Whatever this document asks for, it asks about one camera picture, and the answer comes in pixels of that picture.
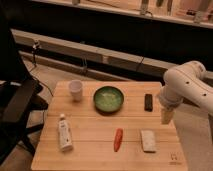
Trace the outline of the beige rod end effector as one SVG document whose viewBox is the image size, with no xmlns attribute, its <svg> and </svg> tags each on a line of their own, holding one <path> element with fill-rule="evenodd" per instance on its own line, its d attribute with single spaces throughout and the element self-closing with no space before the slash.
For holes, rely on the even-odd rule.
<svg viewBox="0 0 213 171">
<path fill-rule="evenodd" d="M 171 108 L 163 108 L 161 110 L 161 123 L 169 124 L 174 115 L 174 110 Z"/>
</svg>

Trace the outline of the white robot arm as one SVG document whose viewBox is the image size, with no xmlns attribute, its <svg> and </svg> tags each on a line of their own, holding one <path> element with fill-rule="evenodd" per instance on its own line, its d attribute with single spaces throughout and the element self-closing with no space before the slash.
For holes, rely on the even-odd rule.
<svg viewBox="0 0 213 171">
<path fill-rule="evenodd" d="M 161 123 L 169 124 L 177 108 L 186 98 L 213 117 L 213 87 L 203 82 L 205 66 L 199 61 L 190 61 L 169 68 L 163 76 L 165 85 L 157 97 L 161 109 Z"/>
</svg>

